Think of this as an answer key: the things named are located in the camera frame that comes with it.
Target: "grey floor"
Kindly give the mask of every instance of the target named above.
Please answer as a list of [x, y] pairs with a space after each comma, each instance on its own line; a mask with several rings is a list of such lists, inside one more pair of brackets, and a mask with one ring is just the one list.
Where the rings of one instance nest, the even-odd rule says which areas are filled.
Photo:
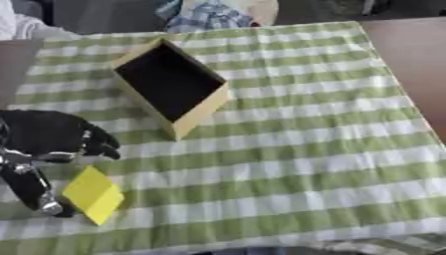
[[[156, 1], [56, 0], [56, 23], [80, 34], [159, 31], [162, 23], [154, 15]], [[281, 8], [276, 24], [432, 17], [446, 8], [445, 0], [393, 0], [392, 8], [379, 15], [364, 17], [357, 14], [358, 10], [346, 14], [336, 11], [335, 3], [360, 6], [363, 1], [279, 0]]]

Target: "tablecloth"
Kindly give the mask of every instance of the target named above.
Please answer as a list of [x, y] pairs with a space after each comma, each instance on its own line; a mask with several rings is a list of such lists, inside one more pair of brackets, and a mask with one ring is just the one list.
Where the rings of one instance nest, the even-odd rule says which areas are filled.
[[[177, 142], [108, 65], [159, 37], [231, 88], [231, 102]], [[52, 183], [60, 190], [92, 163], [125, 199], [97, 227], [82, 214], [31, 213], [2, 184], [3, 254], [269, 245], [421, 254], [432, 247], [388, 238], [446, 229], [446, 150], [357, 23], [49, 40], [28, 75], [11, 109], [75, 114], [122, 144], [119, 161], [45, 166]], [[340, 240], [353, 241], [331, 242]]]

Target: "plaid shirt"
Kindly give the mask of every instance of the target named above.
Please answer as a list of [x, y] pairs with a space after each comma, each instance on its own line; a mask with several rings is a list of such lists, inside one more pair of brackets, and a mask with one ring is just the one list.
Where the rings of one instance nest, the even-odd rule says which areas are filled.
[[206, 31], [211, 29], [230, 29], [251, 27], [253, 19], [219, 0], [212, 0], [198, 5], [193, 10], [183, 10], [166, 25], [170, 34]]

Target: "metallic robot arm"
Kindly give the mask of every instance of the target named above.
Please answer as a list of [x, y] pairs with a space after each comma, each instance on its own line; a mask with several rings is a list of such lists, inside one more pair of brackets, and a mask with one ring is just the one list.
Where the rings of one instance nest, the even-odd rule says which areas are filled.
[[32, 156], [3, 147], [8, 132], [8, 126], [0, 119], [0, 176], [31, 210], [56, 217], [73, 216], [74, 207], [56, 200], [51, 183], [33, 165]]
[[0, 110], [0, 177], [31, 210], [56, 217], [71, 217], [75, 211], [56, 199], [34, 162], [68, 163], [76, 155], [119, 159], [118, 148], [111, 134], [73, 115]]

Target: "yellow box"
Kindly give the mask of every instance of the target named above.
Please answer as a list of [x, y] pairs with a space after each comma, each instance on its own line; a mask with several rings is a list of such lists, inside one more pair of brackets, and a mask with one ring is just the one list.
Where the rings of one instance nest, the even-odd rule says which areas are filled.
[[175, 140], [229, 100], [227, 82], [165, 39], [111, 62], [120, 87]]
[[97, 225], [106, 222], [123, 201], [117, 185], [91, 165], [65, 188], [63, 195]]

